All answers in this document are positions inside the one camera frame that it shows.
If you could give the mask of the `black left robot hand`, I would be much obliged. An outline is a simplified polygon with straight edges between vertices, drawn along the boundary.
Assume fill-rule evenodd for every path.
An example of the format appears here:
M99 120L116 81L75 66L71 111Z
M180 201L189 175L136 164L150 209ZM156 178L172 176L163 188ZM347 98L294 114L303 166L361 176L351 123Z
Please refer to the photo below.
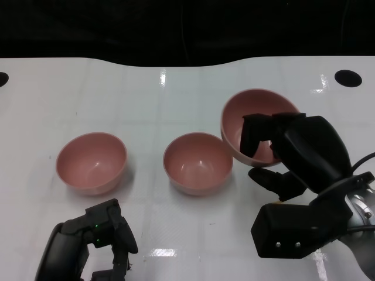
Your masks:
M42 255L36 280L82 280L88 245L111 246L113 268L92 273L92 280L124 280L131 269L129 254L138 253L135 237L121 215L117 199L87 208L85 214L57 224Z

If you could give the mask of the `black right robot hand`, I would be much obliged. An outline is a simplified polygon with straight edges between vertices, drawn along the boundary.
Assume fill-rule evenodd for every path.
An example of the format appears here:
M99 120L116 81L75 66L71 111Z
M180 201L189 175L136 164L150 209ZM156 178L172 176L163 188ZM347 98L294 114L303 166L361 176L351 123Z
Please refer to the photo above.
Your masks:
M343 193L308 205L288 204L305 190L320 194L352 175L347 149L333 126L304 113L244 116L240 152L252 157L262 141L270 141L287 172L255 167L248 173L279 197L279 203L261 207L251 228L258 256L300 259L344 234L353 213Z

